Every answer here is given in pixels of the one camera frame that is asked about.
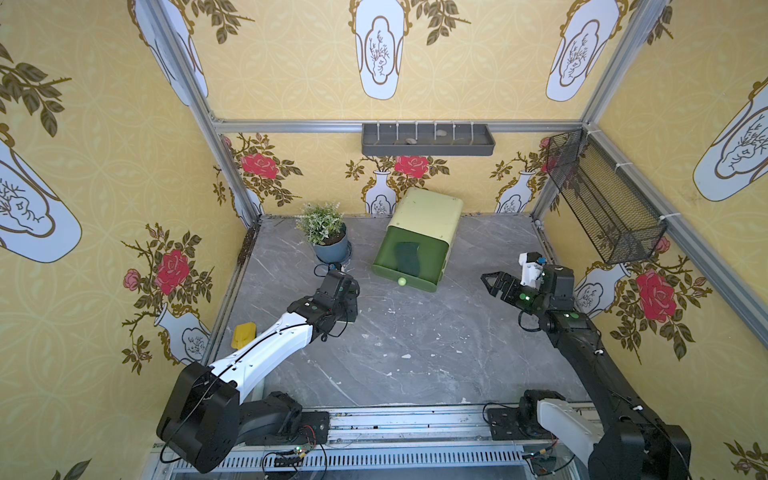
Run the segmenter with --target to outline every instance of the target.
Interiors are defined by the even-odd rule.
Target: yellow wallpaper
[[[402,37],[397,68],[385,81],[397,84],[388,100],[377,98],[391,91],[375,97],[371,90],[369,96],[361,85],[358,68],[367,70],[358,65],[349,2],[192,0],[184,11],[195,23],[208,101],[216,116],[229,119],[579,118],[624,33],[611,25],[618,20],[626,27],[630,17],[627,0],[439,0],[431,4],[432,17],[422,13],[425,2],[402,0],[412,26]],[[379,14],[372,13],[372,3],[352,3],[363,37],[366,19]],[[379,2],[378,8],[392,13],[387,14],[392,30],[402,36],[395,23],[398,18],[402,24],[403,10],[395,0]],[[602,20],[600,31],[582,31],[590,15]],[[554,101],[547,85],[562,25],[569,26],[564,33],[569,47],[574,38],[585,43],[562,68],[577,79],[563,80],[562,92],[553,88]],[[392,43],[388,53],[394,49]],[[599,57],[590,62],[596,51]],[[386,60],[392,70],[394,55]]]
[[[364,158],[358,134],[227,138],[246,186],[256,193],[265,214],[296,215],[307,202],[330,201],[345,214],[360,215],[369,213],[363,197],[375,183],[373,172],[381,170],[387,172],[381,183],[390,185],[392,204],[408,188],[424,187],[461,198],[465,213],[529,211],[546,179],[541,171],[544,136],[494,134],[491,157],[434,158]],[[515,186],[522,171],[529,172],[525,186]]]
[[[763,278],[768,270],[768,180],[755,178],[766,171],[768,144],[764,121],[746,121],[768,102],[764,85],[754,85],[768,74],[768,4],[675,0],[671,5],[674,40],[662,38],[643,47],[600,127],[768,301]],[[762,164],[743,169],[747,175],[718,179],[712,167],[706,172],[703,157],[731,119],[744,116],[750,96],[754,105],[744,126],[712,153]]]
[[[168,302],[157,293],[184,279],[184,262],[189,267],[196,261],[190,270],[200,273],[189,271],[187,278],[190,291],[200,293],[191,303],[212,326],[244,229],[234,214],[220,214],[210,192],[216,179],[210,151],[139,39],[125,2],[3,2],[0,25],[0,131],[13,137],[13,151],[81,228],[77,246],[53,263],[0,249],[0,478],[52,478],[57,470],[63,477],[88,459],[82,478],[137,478],[181,368],[164,354],[158,334],[167,324],[154,326],[155,298]],[[6,79],[9,74],[14,81]],[[11,83],[25,92],[18,102]],[[58,106],[42,103],[49,101]],[[35,106],[30,115],[28,108]],[[49,114],[41,121],[44,109],[55,114],[54,137],[47,132],[53,125]],[[7,157],[8,149],[0,147]],[[7,174],[7,165],[2,168]],[[0,190],[6,201],[10,190]],[[12,201],[0,206],[25,207],[19,199],[31,190],[14,191]],[[34,220],[30,201],[27,216],[17,215],[20,222]],[[48,202],[54,219],[63,218],[53,209],[56,200]],[[0,238],[6,240],[12,238],[5,229],[7,213],[0,218]],[[157,236],[156,222],[170,230],[169,240],[184,245],[173,265],[168,260],[176,246],[161,252],[155,273],[146,256],[137,257],[121,242],[156,250],[148,246],[156,239],[145,229],[149,223]],[[59,221],[57,228],[63,227],[66,222]],[[30,235],[28,243],[36,239]],[[36,252],[56,248],[45,243]],[[214,267],[209,283],[198,281]],[[138,308],[142,281],[152,305]],[[150,315],[139,321],[131,342],[132,325],[121,324],[142,311]],[[134,349],[141,349],[140,375]]]
[[[600,257],[563,200],[559,215],[547,214],[545,230],[560,263],[574,270],[577,281],[591,271],[585,283],[593,283],[600,268],[591,267]],[[731,462],[744,470],[749,460],[758,465],[765,461],[734,455],[723,443],[739,442],[745,450],[753,450],[754,442],[763,451],[768,446],[768,350],[717,292],[707,290],[709,282],[692,262],[684,261],[686,256],[680,248],[668,237],[665,239],[649,262],[635,265],[640,267],[637,272],[632,271],[631,264],[626,266],[629,275],[618,282],[621,294],[611,311],[598,313],[593,320],[603,333],[611,358],[643,400],[666,423],[681,425],[688,434],[693,446],[690,469],[694,478],[744,478],[734,471]],[[671,276],[680,278],[680,282]],[[613,281],[617,278],[613,276],[605,283],[608,296],[614,292]],[[634,291],[633,281],[637,292],[629,293]],[[581,290],[578,286],[576,290],[579,298]],[[651,291],[664,300],[663,305],[653,301]],[[622,323],[623,312],[627,313],[628,324]],[[634,317],[645,318],[646,328],[642,319]],[[680,332],[686,347],[680,360],[674,348],[678,343],[674,332]],[[668,340],[664,335],[670,333],[672,339]],[[626,336],[640,337],[639,346],[635,347],[633,341],[632,350],[623,348],[621,340],[626,345]],[[758,471],[752,466],[750,478]]]

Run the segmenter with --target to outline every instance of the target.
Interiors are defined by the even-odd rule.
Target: wallpaper
[[[768,350],[685,253],[663,237],[648,260],[604,265],[564,201],[545,230],[611,358],[688,434],[694,478],[765,478]]]
[[[768,4],[674,0],[600,128],[768,301]]]
[[[347,120],[579,118],[636,6],[629,0],[174,4],[194,23],[217,117]]]
[[[137,478],[243,225],[126,2],[3,2],[0,71],[0,478]]]
[[[544,135],[494,134],[490,157],[366,157],[358,134],[231,134],[225,141],[265,214],[333,202],[347,215],[387,217],[412,187],[461,198],[467,214],[530,211],[546,181]],[[226,192],[214,187],[214,195],[224,207]]]

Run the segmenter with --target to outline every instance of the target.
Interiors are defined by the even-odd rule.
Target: marble surface
[[[282,362],[265,393],[286,392],[305,407],[517,402],[526,389],[588,400],[546,335],[520,329],[518,310],[488,295],[480,280],[499,270],[518,276],[518,255],[541,251],[528,217],[462,217],[437,293],[371,272],[389,219],[345,221],[353,245],[346,271],[360,283],[357,321],[340,338],[317,339]],[[264,331],[320,285],[312,247],[295,225],[263,220],[218,358],[233,351],[236,325],[254,322]]]

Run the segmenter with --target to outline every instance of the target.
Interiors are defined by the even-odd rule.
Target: wire mesh basket
[[[661,213],[583,130],[550,137],[547,170],[607,264],[644,260],[667,230]]]

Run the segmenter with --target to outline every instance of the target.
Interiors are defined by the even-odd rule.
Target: yellow sponge
[[[253,322],[243,323],[235,327],[235,334],[232,337],[232,348],[239,350],[256,338],[256,324]]]

